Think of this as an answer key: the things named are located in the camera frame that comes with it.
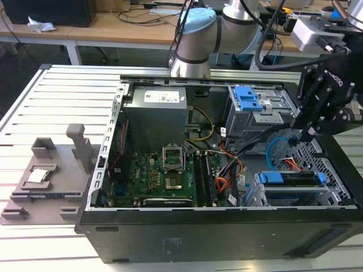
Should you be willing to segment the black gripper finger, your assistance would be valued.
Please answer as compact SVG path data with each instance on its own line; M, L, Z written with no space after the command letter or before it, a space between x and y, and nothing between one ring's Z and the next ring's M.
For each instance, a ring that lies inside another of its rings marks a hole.
M316 136L336 135L353 129L353 112L336 108L318 113L317 110L299 113L299 141L310 142Z
M332 80L323 65L306 66L298 85L298 112L292 129L305 129L317 124L332 94Z

